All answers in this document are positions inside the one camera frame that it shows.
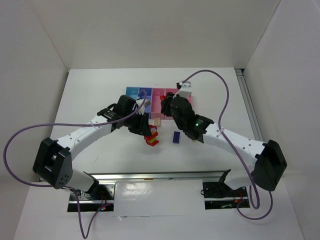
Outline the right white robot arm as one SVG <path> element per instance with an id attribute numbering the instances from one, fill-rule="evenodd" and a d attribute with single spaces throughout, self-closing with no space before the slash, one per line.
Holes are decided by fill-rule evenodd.
<path id="1" fill-rule="evenodd" d="M 225 184 L 238 189 L 241 184 L 255 183 L 266 191 L 274 191 L 288 164 L 280 145 L 249 139 L 219 125 L 213 120 L 196 114 L 191 103 L 182 96 L 168 92 L 160 97 L 161 113 L 172 117 L 178 129 L 188 138 L 212 145 L 240 156 L 246 167 L 251 167 L 247 177 L 228 175 Z"/>

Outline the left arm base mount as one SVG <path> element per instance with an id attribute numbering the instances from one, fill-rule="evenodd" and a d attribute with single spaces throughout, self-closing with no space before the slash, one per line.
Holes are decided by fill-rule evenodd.
<path id="1" fill-rule="evenodd" d="M 116 186 L 115 183 L 100 184 L 97 191 L 90 195 L 76 189 L 75 192 L 71 191 L 67 206 L 68 213 L 75 213 L 79 209 L 81 213 L 96 212 L 100 209 L 101 212 L 114 211 L 114 197 Z"/>

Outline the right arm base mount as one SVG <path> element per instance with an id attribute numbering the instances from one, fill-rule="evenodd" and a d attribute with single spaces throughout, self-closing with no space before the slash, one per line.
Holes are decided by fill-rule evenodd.
<path id="1" fill-rule="evenodd" d="M 246 187 L 236 190 L 226 185 L 225 180 L 231 170 L 226 170 L 218 180 L 203 180 L 200 194 L 204 197 L 205 210 L 250 208 Z"/>

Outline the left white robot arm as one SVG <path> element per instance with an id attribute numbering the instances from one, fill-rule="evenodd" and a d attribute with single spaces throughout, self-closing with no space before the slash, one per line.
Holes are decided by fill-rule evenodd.
<path id="1" fill-rule="evenodd" d="M 44 139 L 39 146 L 33 172 L 56 190 L 62 188 L 81 191 L 88 199 L 101 200 L 107 189 L 92 175 L 73 168 L 72 162 L 84 149 L 121 127 L 129 132 L 149 137 L 149 115 L 145 109 L 150 105 L 147 98 L 135 100 L 121 95 L 117 103 L 100 110 L 85 126 L 56 140 Z"/>

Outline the large red lego block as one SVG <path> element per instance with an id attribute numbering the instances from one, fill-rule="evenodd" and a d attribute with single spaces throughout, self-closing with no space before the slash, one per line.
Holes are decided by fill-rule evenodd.
<path id="1" fill-rule="evenodd" d="M 158 136 L 158 128 L 155 125 L 149 125 L 149 130 L 151 132 L 150 136 L 145 136 L 144 140 L 147 145 L 154 147 L 159 143 L 157 136 Z"/>

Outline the dark blue lego brick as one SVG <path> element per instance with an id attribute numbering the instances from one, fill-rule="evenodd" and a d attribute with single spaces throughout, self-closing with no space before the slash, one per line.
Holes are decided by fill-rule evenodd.
<path id="1" fill-rule="evenodd" d="M 174 144 L 179 144 L 180 143 L 180 132 L 179 131 L 174 131 L 173 132 L 172 142 Z"/>

